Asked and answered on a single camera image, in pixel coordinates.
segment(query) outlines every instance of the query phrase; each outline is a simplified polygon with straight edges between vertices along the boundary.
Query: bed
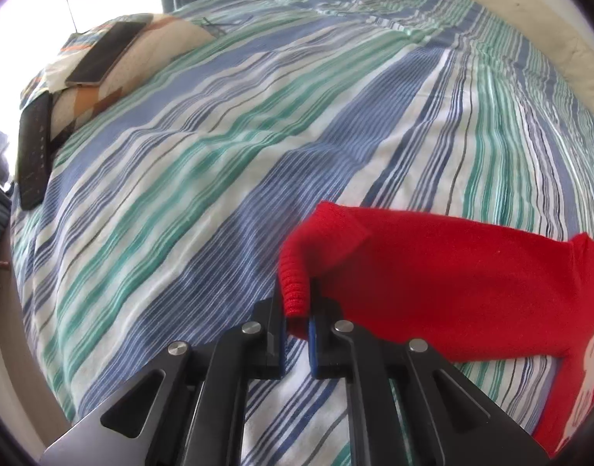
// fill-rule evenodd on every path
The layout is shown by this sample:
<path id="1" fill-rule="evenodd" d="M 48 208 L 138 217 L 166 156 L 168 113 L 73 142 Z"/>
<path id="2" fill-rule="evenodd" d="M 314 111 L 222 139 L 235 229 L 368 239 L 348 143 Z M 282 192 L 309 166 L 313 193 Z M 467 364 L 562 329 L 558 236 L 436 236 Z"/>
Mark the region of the bed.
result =
<path id="1" fill-rule="evenodd" d="M 216 40 L 78 130 L 43 204 L 13 205 L 28 343 L 75 422 L 174 339 L 208 342 L 273 289 L 321 200 L 594 238 L 594 114 L 473 0 L 201 0 Z M 349 464 L 342 380 L 287 342 L 250 384 L 242 463 Z M 532 432 L 558 361 L 459 365 Z"/>

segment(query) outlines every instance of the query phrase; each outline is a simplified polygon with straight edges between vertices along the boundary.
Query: bolt head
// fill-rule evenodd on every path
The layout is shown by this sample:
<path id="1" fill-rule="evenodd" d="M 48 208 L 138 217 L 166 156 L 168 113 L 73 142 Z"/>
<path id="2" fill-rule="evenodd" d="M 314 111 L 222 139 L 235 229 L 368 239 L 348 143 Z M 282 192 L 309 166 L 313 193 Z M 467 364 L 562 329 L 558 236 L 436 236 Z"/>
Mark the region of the bolt head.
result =
<path id="1" fill-rule="evenodd" d="M 256 322 L 255 320 L 250 320 L 246 322 L 244 325 L 241 326 L 241 330 L 246 335 L 255 335 L 258 331 L 260 331 L 262 326 L 260 323 Z"/>
<path id="2" fill-rule="evenodd" d="M 353 327 L 353 322 L 350 320 L 338 320 L 333 325 L 333 328 L 338 331 L 338 333 L 351 333 Z"/>
<path id="3" fill-rule="evenodd" d="M 187 352 L 187 344 L 185 342 L 172 342 L 168 345 L 168 353 L 170 355 L 183 355 Z"/>
<path id="4" fill-rule="evenodd" d="M 410 340 L 410 350 L 413 352 L 426 352 L 429 348 L 429 344 L 425 342 L 422 338 L 414 338 Z"/>

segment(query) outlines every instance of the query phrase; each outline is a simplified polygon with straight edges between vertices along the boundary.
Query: smartphone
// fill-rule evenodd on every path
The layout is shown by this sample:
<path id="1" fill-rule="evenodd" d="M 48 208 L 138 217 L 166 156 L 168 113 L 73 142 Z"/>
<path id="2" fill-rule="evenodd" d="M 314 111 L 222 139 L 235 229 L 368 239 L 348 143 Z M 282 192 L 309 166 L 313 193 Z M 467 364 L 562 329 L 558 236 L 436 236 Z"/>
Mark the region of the smartphone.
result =
<path id="1" fill-rule="evenodd" d="M 53 96 L 45 91 L 21 113 L 16 181 L 23 210 L 42 203 L 49 183 Z"/>
<path id="2" fill-rule="evenodd" d="M 82 57 L 65 84 L 99 85 L 151 20 L 149 14 L 146 19 L 116 22 Z"/>

